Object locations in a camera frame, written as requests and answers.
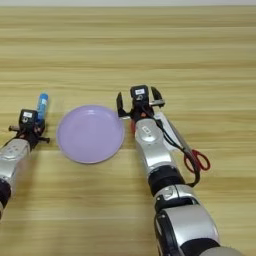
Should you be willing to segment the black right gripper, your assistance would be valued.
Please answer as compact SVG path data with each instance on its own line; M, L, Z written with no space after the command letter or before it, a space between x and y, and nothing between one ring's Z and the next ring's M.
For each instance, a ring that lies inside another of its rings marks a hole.
M162 98L160 91L151 87L152 95L154 100L150 102L149 100L139 100L132 101L132 108L129 112L126 112L123 109L123 99L122 93L119 92L116 98L116 106L118 116L122 119L131 119L133 121L139 121L144 118L154 118L154 107L163 107L165 105L165 101Z

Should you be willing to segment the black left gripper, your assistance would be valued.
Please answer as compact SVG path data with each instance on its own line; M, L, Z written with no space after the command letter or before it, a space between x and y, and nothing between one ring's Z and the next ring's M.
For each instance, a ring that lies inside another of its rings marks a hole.
M18 132L20 128L17 126L9 126L9 131ZM30 149L33 150L37 144L42 141L50 143L50 138L43 137L43 132L45 130L45 125L36 125L32 130L23 129L18 132L15 136L16 139L23 139L29 143Z

